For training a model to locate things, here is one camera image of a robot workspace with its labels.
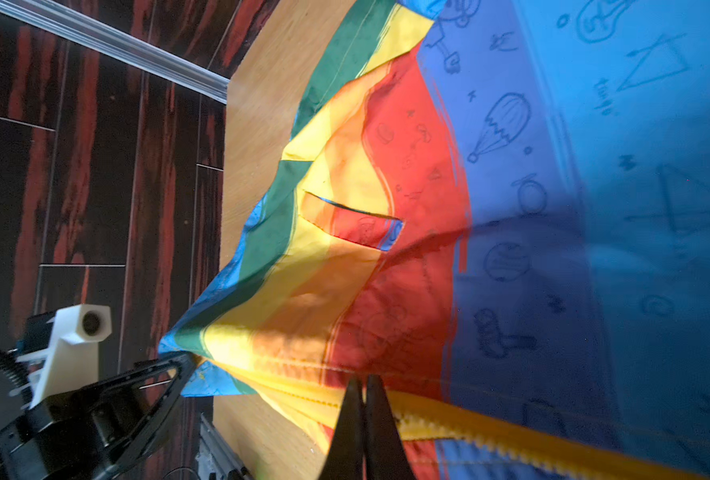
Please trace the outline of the rainbow striped zip jacket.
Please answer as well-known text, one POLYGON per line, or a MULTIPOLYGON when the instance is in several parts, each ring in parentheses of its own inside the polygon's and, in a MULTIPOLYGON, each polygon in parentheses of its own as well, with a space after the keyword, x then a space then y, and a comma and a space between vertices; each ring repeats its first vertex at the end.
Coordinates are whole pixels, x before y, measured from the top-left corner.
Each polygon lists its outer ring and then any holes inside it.
POLYGON ((710 476, 710 1, 358 1, 161 340, 427 479, 710 476))

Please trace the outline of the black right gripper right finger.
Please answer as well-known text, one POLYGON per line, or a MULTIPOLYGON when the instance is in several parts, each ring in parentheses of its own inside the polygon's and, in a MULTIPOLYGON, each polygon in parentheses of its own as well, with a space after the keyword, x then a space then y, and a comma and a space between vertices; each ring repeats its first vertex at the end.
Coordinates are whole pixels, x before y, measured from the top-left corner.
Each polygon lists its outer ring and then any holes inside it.
POLYGON ((370 375, 366 383, 364 448, 368 480, 416 480, 387 391, 376 375, 370 375))

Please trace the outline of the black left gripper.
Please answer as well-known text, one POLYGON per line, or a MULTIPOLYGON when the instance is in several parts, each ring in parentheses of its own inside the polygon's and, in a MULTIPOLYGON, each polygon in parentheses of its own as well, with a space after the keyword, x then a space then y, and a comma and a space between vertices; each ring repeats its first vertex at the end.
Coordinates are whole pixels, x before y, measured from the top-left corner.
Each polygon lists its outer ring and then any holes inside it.
POLYGON ((162 355, 57 394, 0 430, 0 479, 116 479, 159 450, 197 361, 162 355))

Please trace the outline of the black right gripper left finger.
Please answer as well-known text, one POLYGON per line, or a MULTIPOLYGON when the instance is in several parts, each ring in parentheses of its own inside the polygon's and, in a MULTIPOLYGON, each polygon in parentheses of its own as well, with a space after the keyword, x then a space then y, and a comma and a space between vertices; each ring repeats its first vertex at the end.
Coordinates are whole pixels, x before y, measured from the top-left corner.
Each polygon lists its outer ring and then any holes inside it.
POLYGON ((362 383, 350 379, 319 480, 361 480, 365 457, 365 405, 362 383))

